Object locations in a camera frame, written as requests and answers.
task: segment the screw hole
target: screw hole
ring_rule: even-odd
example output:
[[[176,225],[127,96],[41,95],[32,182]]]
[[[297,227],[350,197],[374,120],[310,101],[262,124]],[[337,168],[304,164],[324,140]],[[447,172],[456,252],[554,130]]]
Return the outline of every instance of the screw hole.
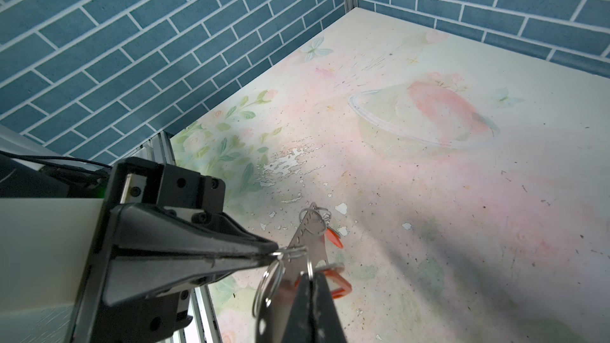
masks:
[[[151,325],[150,325],[151,331],[157,331],[160,326],[161,326],[160,317],[156,317],[156,318],[153,318],[153,320],[151,320]]]

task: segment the table surface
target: table surface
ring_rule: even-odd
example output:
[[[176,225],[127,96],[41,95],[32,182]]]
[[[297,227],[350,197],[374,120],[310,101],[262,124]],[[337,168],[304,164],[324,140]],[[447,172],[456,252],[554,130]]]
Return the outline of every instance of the table surface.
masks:
[[[332,210],[350,342],[610,336],[610,80],[354,9],[172,138],[287,245]],[[210,286],[251,342],[261,270]]]

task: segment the screw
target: screw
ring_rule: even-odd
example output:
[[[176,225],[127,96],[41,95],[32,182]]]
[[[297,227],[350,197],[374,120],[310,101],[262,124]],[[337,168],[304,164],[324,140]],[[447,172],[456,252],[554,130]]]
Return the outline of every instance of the screw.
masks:
[[[129,189],[129,194],[132,195],[133,197],[138,197],[140,196],[142,193],[142,190],[140,189],[140,187],[131,187]]]
[[[199,212],[191,216],[191,222],[194,224],[205,224],[206,222],[209,222],[209,218],[207,213]]]

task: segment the blue brick wallpaper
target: blue brick wallpaper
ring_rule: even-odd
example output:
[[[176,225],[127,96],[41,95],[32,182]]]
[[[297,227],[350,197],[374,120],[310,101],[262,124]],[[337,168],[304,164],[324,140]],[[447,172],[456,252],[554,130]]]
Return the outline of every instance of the blue brick wallpaper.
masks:
[[[610,0],[358,0],[358,6],[610,78]]]
[[[343,0],[0,0],[0,124],[111,163],[344,13]]]

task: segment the black cable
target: black cable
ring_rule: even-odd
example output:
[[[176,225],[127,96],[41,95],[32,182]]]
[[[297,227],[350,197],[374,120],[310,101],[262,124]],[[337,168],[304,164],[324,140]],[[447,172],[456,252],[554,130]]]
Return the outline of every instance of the black cable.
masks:
[[[8,156],[9,158],[21,159],[21,160],[30,161],[30,162],[33,162],[33,163],[49,165],[51,167],[58,167],[58,168],[61,168],[61,169],[70,169],[70,170],[73,170],[73,171],[80,171],[80,172],[85,172],[85,173],[93,173],[93,171],[91,171],[91,170],[87,170],[87,169],[84,169],[84,168],[81,168],[81,167],[76,167],[74,165],[65,165],[65,164],[57,164],[57,163],[53,163],[53,162],[47,162],[44,159],[38,159],[38,156],[35,156],[35,155],[17,155],[17,154],[9,153],[9,152],[2,151],[2,150],[0,150],[0,154]],[[61,159],[61,158],[68,158],[68,157],[65,157],[65,156],[43,156],[42,158]],[[106,165],[106,164],[102,164],[102,163],[89,162],[89,161],[87,161],[87,162],[88,163],[93,163],[93,164],[96,164],[96,165],[103,165],[105,168],[110,168],[110,169],[112,168],[111,166]]]
[[[95,165],[99,165],[100,167],[105,167],[107,169],[111,169],[112,168],[111,165],[107,165],[107,164],[103,164],[103,163],[98,163],[98,162],[94,162],[94,161],[88,161],[86,159],[73,158],[71,156],[20,155],[20,159],[26,160],[25,158],[43,159],[43,160],[56,159],[56,160],[64,160],[64,161],[75,161],[75,162],[82,162],[82,163],[88,163],[88,164],[95,164]]]

